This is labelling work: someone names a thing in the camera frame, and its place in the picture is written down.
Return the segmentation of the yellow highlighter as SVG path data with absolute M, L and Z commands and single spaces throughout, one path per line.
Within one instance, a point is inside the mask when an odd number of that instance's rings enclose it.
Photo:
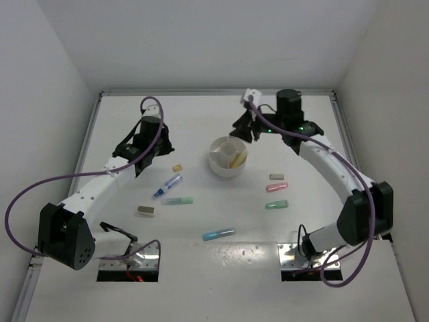
M 235 160 L 231 163 L 230 168 L 234 169 L 234 168 L 238 168 L 240 167 L 240 165 L 242 165 L 242 163 L 244 163 L 244 161 L 246 161 L 247 156 L 249 154 L 248 150 L 243 150 L 236 158 Z

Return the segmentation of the blue highlighter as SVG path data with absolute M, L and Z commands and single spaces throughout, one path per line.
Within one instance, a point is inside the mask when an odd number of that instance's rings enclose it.
M 233 227 L 230 227 L 230 228 L 226 228 L 226 229 L 220 229 L 220 230 L 216 230 L 216 231 L 206 232 L 202 235 L 202 240 L 207 242 L 210 240 L 214 240 L 214 239 L 218 239 L 218 238 L 222 238 L 222 237 L 227 237 L 227 236 L 235 235 L 235 234 L 236 234 L 236 229 Z

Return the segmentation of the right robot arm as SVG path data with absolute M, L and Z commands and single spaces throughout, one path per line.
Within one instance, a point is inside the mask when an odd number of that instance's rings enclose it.
M 305 118 L 300 91 L 278 91 L 274 113 L 261 112 L 260 98 L 256 89 L 244 92 L 241 104 L 246 111 L 233 124 L 230 135 L 251 143 L 262 133 L 280 134 L 288 147 L 322 175 L 343 204 L 334 223 L 303 236 L 302 256 L 311 260 L 327 250 L 356 246 L 389 231 L 393 226 L 392 187 L 365 176 L 336 152 L 322 128 Z

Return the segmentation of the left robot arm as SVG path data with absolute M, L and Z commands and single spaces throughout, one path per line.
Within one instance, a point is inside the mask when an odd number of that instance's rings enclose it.
M 93 223 L 117 192 L 137 178 L 155 157 L 173 151 L 168 127 L 160 117 L 141 117 L 117 145 L 100 175 L 58 205 L 48 203 L 41 210 L 39 252 L 73 270 L 84 268 L 92 259 L 129 256 L 137 246 L 136 236 L 104 221 L 95 230 Z

